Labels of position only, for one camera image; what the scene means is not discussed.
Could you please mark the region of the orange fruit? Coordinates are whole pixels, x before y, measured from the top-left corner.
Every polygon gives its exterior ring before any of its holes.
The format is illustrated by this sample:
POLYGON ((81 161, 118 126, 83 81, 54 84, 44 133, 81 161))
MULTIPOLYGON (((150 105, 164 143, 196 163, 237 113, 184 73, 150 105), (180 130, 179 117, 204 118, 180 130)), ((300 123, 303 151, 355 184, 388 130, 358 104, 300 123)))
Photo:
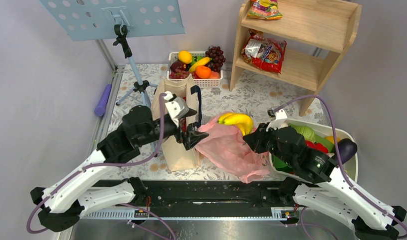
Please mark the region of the orange fruit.
POLYGON ((199 79, 209 79, 212 75, 212 70, 207 66, 201 65, 195 69, 195 74, 199 79))

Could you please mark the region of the beige canvas tote bag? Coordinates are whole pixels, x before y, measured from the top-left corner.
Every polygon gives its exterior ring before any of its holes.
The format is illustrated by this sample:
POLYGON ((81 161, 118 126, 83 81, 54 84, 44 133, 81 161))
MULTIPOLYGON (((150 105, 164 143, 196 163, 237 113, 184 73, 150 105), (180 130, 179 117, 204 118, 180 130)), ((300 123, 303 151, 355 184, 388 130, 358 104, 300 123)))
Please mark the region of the beige canvas tote bag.
MULTIPOLYGON (((164 78, 159 82, 151 104, 152 118, 154 120, 160 118, 159 96, 167 91, 178 97, 185 98, 187 106, 197 111, 196 115, 187 117, 185 123, 187 126, 193 125, 199 128, 202 123, 202 95, 200 87, 191 76, 180 81, 164 78)), ((161 144, 161 148, 168 169, 172 172, 193 169, 200 166, 199 153, 193 148, 185 150, 184 145, 178 143, 174 136, 168 137, 161 144)))

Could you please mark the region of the pink plastic grocery bag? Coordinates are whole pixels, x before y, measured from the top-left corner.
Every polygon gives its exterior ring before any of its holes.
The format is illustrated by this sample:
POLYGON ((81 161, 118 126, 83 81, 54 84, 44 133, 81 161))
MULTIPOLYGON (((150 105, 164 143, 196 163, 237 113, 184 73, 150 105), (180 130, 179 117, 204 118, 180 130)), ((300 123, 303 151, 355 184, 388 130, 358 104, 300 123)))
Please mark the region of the pink plastic grocery bag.
POLYGON ((215 166, 236 176, 243 183, 262 180, 270 174, 268 154, 253 152, 235 125, 219 124, 218 118, 223 114, 198 128, 199 132, 209 133, 209 136, 194 148, 215 166))

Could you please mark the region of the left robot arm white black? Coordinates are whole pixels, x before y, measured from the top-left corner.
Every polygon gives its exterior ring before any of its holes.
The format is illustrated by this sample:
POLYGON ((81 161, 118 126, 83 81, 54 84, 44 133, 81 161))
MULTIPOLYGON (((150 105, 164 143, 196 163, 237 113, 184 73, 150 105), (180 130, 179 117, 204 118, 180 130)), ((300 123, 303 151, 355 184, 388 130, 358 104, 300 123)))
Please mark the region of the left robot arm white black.
POLYGON ((202 109, 193 109, 176 102, 164 103, 162 116, 153 119, 152 111, 144 105, 134 106, 123 116, 121 125, 97 144, 96 149, 75 170, 53 186, 36 187, 30 191, 43 231, 55 233, 74 226, 84 215, 123 203, 142 205, 147 198, 145 187, 139 179, 130 180, 118 188, 107 188, 94 193, 89 189, 107 173, 116 168, 142 165, 147 159, 135 161, 142 146, 155 143, 150 154, 157 156, 163 140, 175 137, 176 141, 191 150, 207 133, 197 131, 198 123, 187 126, 186 131, 176 124, 188 117, 202 118, 202 109))

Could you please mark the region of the dark red plum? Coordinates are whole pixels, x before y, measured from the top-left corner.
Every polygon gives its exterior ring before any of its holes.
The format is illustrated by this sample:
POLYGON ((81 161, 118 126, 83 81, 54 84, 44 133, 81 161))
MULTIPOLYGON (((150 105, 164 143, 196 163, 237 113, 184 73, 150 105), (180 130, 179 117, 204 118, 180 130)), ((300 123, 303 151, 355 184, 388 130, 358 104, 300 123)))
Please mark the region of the dark red plum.
POLYGON ((187 70, 187 64, 180 60, 176 60, 170 65, 170 70, 174 73, 185 72, 187 70))

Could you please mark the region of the purple eggplant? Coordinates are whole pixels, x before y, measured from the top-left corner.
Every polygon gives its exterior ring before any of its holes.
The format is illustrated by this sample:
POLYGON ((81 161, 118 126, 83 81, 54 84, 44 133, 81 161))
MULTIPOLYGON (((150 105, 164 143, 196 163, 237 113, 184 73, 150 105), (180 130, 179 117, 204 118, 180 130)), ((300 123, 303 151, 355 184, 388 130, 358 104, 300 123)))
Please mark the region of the purple eggplant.
POLYGON ((341 157, 341 163, 345 164, 357 153, 358 146, 349 138, 341 139, 338 143, 338 150, 341 157))

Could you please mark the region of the single yellow banana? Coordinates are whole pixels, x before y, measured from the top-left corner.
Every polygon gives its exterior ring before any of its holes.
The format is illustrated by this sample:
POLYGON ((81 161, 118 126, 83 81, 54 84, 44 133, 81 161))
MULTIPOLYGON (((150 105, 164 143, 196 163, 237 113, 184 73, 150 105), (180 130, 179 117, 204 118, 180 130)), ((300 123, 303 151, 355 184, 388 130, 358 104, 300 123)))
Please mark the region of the single yellow banana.
POLYGON ((206 64, 208 64, 212 59, 210 57, 203 57, 200 60, 198 60, 197 62, 195 62, 190 68, 189 68, 189 72, 190 73, 194 73, 197 69, 197 67, 199 66, 205 66, 206 64))

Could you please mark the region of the white perforated fruit basket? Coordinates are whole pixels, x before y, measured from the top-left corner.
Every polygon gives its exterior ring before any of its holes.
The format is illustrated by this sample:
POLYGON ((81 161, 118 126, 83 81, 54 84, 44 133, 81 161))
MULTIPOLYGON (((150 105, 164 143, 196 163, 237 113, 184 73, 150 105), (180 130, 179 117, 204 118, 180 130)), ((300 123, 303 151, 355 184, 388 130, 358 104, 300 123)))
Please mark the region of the white perforated fruit basket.
MULTIPOLYGON (((178 51, 171 52, 168 55, 168 63, 169 65, 173 64, 175 61, 178 60, 178 51)), ((190 54, 193 57, 196 56, 205 56, 204 51, 190 51, 190 54)), ((207 88, 218 88, 221 84, 221 80, 224 78, 224 69, 222 68, 219 72, 219 77, 218 78, 194 78, 194 82, 201 88, 201 89, 207 89, 207 88)))

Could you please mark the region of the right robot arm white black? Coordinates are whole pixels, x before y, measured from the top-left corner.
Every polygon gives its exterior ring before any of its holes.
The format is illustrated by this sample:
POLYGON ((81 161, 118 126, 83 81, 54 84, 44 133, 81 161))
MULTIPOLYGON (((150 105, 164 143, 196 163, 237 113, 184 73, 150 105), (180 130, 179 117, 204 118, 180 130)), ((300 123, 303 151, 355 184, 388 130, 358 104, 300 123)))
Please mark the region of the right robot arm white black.
POLYGON ((406 210, 382 203, 342 174, 337 160, 308 147, 304 137, 288 126, 280 129, 261 123, 243 140, 255 153, 270 153, 292 167, 296 178, 287 177, 278 188, 281 204, 298 204, 321 212, 350 230, 360 240, 397 240, 395 226, 406 210))

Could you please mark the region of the light blue music stand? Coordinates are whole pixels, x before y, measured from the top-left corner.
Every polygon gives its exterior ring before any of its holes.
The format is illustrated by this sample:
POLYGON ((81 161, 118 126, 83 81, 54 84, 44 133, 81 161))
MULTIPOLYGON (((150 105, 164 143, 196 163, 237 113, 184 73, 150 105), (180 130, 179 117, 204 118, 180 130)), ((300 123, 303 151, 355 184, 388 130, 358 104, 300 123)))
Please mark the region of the light blue music stand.
POLYGON ((151 106, 149 84, 142 80, 127 39, 185 34, 178 1, 42 0, 41 4, 73 41, 114 39, 136 77, 142 104, 151 106))

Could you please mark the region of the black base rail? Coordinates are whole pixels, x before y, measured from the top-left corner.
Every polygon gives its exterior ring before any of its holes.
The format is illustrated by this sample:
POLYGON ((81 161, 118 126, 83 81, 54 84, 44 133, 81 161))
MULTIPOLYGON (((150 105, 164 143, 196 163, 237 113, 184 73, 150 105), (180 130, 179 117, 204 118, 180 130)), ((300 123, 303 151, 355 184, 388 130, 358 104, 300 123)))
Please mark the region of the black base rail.
POLYGON ((169 218, 271 217, 273 210, 297 211, 281 200, 280 181, 139 180, 127 179, 136 196, 127 203, 148 207, 169 218))

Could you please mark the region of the dark red grapes bunch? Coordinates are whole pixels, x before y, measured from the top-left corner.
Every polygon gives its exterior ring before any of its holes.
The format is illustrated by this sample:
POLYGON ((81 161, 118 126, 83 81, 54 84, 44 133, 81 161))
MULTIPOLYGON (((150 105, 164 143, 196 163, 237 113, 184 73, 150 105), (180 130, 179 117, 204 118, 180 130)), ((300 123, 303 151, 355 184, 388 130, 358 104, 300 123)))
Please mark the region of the dark red grapes bunch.
POLYGON ((220 46, 209 46, 205 52, 205 56, 210 58, 210 61, 205 65, 210 68, 213 72, 220 73, 223 64, 226 61, 224 56, 224 51, 220 46))

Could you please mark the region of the white vegetable bin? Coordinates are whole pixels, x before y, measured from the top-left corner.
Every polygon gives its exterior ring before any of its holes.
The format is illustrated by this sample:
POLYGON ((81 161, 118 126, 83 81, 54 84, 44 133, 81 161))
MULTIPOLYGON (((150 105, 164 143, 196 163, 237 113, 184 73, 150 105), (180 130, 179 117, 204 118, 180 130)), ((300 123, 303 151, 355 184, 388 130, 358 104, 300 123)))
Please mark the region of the white vegetable bin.
MULTIPOLYGON (((333 135, 333 130, 330 126, 327 125, 322 125, 322 124, 318 124, 318 123, 312 123, 312 122, 308 122, 308 121, 304 121, 304 120, 298 120, 298 119, 292 119, 292 118, 287 118, 284 121, 286 124, 293 124, 293 125, 297 125, 297 126, 307 126, 310 127, 314 130, 314 132, 319 135, 320 137, 328 137, 328 136, 332 136, 333 135)), ((354 143, 356 143, 356 141, 354 140, 354 138, 346 131, 336 128, 335 129, 336 132, 336 136, 338 138, 342 139, 350 139, 351 141, 353 141, 354 143)), ((288 172, 284 172, 284 171, 279 171, 277 169, 274 168, 273 164, 272 165, 272 170, 277 173, 278 175, 283 175, 286 177, 291 177, 294 179, 297 179, 298 181, 304 182, 304 183, 311 183, 310 181, 306 181, 302 178, 300 178, 297 175, 294 174, 289 174, 288 172)), ((352 179, 355 183, 358 181, 358 174, 359 174, 359 163, 358 163, 358 154, 356 153, 350 160, 348 160, 344 165, 343 165, 344 170, 346 171, 348 177, 350 179, 352 179)))

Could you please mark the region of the red grapes in basket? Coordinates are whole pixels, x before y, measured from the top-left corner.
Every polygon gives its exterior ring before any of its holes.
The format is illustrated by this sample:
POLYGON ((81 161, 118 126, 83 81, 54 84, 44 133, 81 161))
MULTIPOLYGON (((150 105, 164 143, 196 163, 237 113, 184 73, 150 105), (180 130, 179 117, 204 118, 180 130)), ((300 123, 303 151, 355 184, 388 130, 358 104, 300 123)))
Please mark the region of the red grapes in basket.
POLYGON ((174 80, 182 80, 182 79, 186 79, 188 77, 192 77, 193 79, 197 78, 197 76, 194 72, 189 72, 189 71, 180 70, 180 69, 176 69, 175 71, 172 71, 169 74, 169 78, 174 79, 174 80))

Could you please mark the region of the yellow banana bunch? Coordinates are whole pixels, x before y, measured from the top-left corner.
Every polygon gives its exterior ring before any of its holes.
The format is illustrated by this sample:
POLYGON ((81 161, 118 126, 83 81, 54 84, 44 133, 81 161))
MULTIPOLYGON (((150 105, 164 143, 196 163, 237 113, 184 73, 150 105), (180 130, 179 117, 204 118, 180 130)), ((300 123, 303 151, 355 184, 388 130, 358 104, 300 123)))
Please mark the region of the yellow banana bunch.
POLYGON ((217 122, 221 125, 238 127, 243 136, 252 133, 254 129, 253 119, 243 113, 227 112, 221 115, 217 122))

